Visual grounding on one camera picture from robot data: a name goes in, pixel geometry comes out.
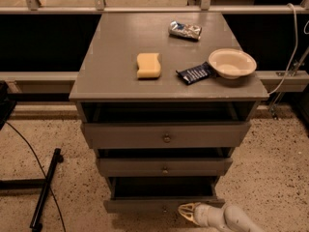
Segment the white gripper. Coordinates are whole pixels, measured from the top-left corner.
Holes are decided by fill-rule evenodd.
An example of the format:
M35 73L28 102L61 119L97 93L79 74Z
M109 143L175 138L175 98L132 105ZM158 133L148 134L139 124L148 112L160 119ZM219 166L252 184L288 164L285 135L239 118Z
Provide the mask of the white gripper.
M186 203L178 208L181 216L201 227L222 228L225 225L224 213L220 208L207 204Z

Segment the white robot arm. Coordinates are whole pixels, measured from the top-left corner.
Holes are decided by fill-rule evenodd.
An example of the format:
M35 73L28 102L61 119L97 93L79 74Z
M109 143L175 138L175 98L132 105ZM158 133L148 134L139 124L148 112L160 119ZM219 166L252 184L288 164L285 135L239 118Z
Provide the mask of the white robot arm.
M187 203L180 205L178 211L196 225L212 227L219 232L266 232L235 205L216 208L206 203Z

